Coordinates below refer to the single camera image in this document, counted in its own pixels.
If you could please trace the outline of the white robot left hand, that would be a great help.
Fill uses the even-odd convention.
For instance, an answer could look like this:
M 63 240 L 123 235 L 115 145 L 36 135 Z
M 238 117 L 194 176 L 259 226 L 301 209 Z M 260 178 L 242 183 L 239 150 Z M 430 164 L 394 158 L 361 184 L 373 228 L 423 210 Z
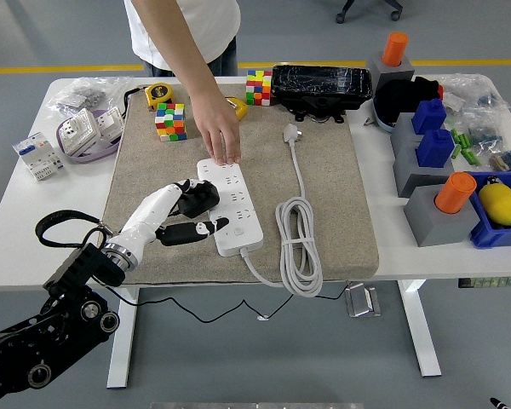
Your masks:
M 163 223 L 173 209 L 190 219 L 201 215 L 220 201 L 216 187 L 209 181 L 186 179 L 169 184 L 150 194 L 141 202 L 121 233 L 109 239 L 102 252 L 111 259 L 130 266 L 141 262 L 146 245 L 158 239 L 165 246 L 184 245 L 208 238 L 224 228 L 229 220 L 185 222 L 165 227 Z

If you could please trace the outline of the person's right hand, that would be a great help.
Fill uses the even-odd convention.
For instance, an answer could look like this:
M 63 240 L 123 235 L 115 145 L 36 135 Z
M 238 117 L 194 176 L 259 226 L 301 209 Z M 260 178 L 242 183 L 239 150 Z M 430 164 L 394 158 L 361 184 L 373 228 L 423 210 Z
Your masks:
M 220 93 L 193 97 L 192 110 L 209 156 L 218 165 L 238 164 L 242 155 L 239 120 L 226 98 Z

